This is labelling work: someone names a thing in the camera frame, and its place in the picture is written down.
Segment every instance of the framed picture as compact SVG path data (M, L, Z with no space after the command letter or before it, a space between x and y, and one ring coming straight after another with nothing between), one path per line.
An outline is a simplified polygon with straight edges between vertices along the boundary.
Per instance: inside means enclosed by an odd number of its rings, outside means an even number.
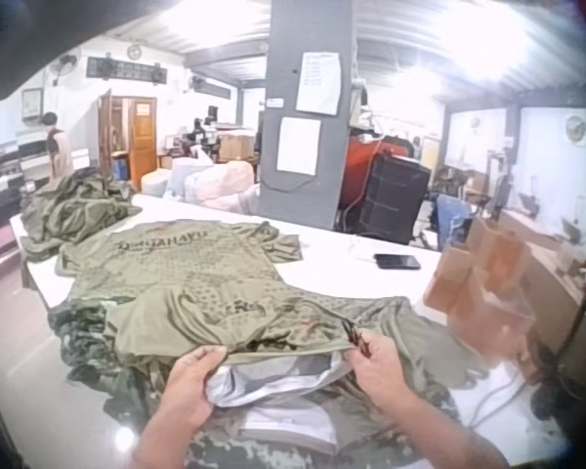
M43 88L21 91L21 120L36 120L43 113Z

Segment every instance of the floor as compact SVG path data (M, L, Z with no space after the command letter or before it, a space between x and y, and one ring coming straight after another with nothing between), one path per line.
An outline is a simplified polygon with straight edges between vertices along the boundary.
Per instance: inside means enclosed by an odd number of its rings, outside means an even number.
M19 262L2 271L0 412L24 461L32 469L123 467L132 434L104 414L103 393L66 380L59 340L39 295L21 287Z

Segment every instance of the black speaker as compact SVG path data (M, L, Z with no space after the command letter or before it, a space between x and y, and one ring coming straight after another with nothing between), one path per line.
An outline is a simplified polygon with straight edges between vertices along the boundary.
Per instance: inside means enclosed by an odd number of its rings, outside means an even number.
M430 170L414 161L377 154L365 188L356 232L408 244L430 181Z

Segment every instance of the hand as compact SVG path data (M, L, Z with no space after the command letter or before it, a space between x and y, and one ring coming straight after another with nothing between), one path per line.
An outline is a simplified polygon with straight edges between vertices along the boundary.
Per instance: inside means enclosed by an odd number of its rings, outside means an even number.
M371 356L367 358L359 349L354 349L347 351L345 358L354 369L362 391L384 412L390 412L398 402L415 397L403 379L393 340L368 329L362 329L360 334L369 344Z
M182 428L196 433L213 412L204 394L204 381L225 357L226 347L215 345L199 347L180 357L169 373L157 414L173 416Z

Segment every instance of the stack of clothes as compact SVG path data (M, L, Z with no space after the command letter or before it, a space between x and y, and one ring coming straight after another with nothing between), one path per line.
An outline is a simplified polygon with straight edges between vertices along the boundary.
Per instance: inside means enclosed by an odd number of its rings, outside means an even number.
M61 246L57 273L75 282L50 325L69 377L108 392L105 410L136 430L178 357L227 347L207 384L217 409L188 467L390 468L418 459L357 387L341 354L353 346L343 320L392 337L409 386L453 418L447 388L485 375L406 298L335 298L286 284L274 264L302 259L300 243L268 223L109 230Z

